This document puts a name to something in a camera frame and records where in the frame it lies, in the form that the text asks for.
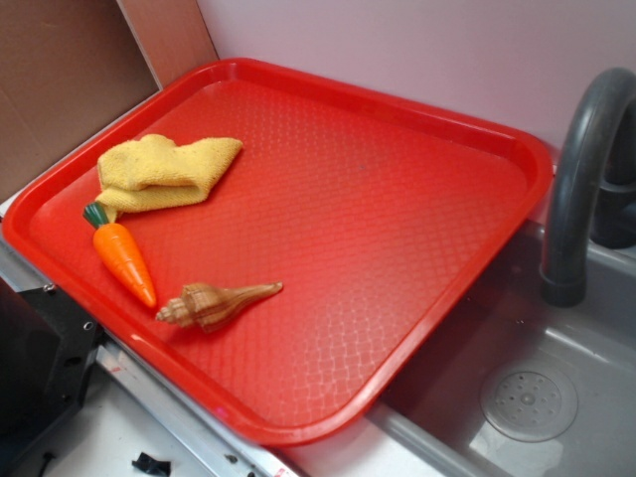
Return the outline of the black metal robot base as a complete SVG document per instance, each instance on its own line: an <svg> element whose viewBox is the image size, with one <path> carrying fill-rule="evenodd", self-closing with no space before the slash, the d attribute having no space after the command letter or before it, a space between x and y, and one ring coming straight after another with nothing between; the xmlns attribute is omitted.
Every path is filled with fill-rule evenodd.
<svg viewBox="0 0 636 477"><path fill-rule="evenodd" d="M1 465L83 405L99 324L55 286L1 283Z"/></svg>

